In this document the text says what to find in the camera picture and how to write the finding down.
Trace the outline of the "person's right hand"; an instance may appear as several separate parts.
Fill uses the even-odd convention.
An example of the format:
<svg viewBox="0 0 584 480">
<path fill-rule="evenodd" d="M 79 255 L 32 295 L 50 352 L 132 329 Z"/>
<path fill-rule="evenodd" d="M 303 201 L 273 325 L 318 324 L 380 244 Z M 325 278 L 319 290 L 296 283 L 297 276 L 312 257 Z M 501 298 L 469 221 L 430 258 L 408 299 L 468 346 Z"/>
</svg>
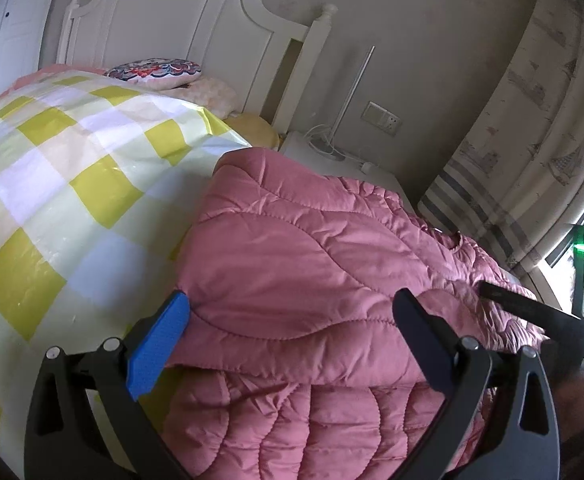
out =
<svg viewBox="0 0 584 480">
<path fill-rule="evenodd" d="M 584 431 L 584 364 L 552 387 L 562 442 Z"/>
</svg>

